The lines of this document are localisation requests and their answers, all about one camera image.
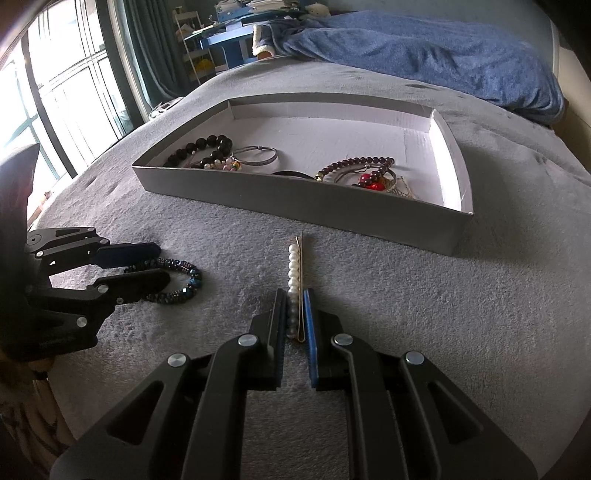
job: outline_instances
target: gray cardboard tray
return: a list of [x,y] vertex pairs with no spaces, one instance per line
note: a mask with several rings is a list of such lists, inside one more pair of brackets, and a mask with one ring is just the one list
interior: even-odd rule
[[[222,134],[235,148],[274,147],[279,159],[265,167],[244,166],[240,172],[181,168],[182,163],[162,167],[188,142]],[[343,184],[269,175],[296,170],[314,176],[351,157],[394,157],[394,171],[405,178],[415,199],[351,187],[360,174]],[[149,192],[302,220],[446,255],[473,216],[462,153],[441,115],[416,103],[371,96],[276,93],[233,98],[177,128],[133,168]]]

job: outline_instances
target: blue beaded bracelet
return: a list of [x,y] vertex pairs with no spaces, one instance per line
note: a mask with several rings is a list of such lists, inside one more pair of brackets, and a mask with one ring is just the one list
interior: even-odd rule
[[203,284],[201,271],[195,265],[186,262],[185,260],[172,260],[171,258],[153,258],[152,260],[145,260],[126,268],[124,273],[139,272],[153,268],[164,268],[181,272],[185,275],[189,275],[191,278],[185,288],[180,288],[169,293],[150,293],[144,297],[144,300],[165,305],[185,303],[188,299],[192,299],[195,296],[197,290],[200,289]]

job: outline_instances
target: blue blanket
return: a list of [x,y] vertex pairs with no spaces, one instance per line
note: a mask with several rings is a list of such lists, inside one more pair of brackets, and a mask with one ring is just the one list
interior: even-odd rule
[[362,11],[257,26],[254,50],[449,87],[550,125],[564,111],[537,51],[493,25]]

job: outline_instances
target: red beaded bracelet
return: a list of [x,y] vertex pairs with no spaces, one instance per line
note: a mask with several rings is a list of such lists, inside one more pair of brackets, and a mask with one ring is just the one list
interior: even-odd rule
[[[363,175],[361,175],[359,178],[359,183],[353,183],[352,186],[380,191],[385,190],[386,187],[379,180],[382,179],[384,175],[394,165],[394,159],[392,157],[347,158],[345,160],[335,162],[323,168],[314,176],[314,179],[317,181],[323,181],[324,177],[329,173],[332,173],[340,168],[348,167],[351,165],[367,165],[368,167],[379,166],[377,170],[371,173],[364,173]],[[390,174],[394,176],[394,182],[396,182],[396,175],[394,174],[394,172],[390,171]]]

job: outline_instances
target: red pendant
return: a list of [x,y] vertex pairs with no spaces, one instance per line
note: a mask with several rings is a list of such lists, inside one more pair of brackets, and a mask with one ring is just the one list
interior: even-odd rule
[[370,185],[367,185],[365,188],[371,189],[371,190],[377,190],[379,192],[381,192],[382,190],[385,190],[386,189],[386,187],[384,186],[384,184],[383,183],[379,183],[379,182],[375,182],[375,183],[372,183]]

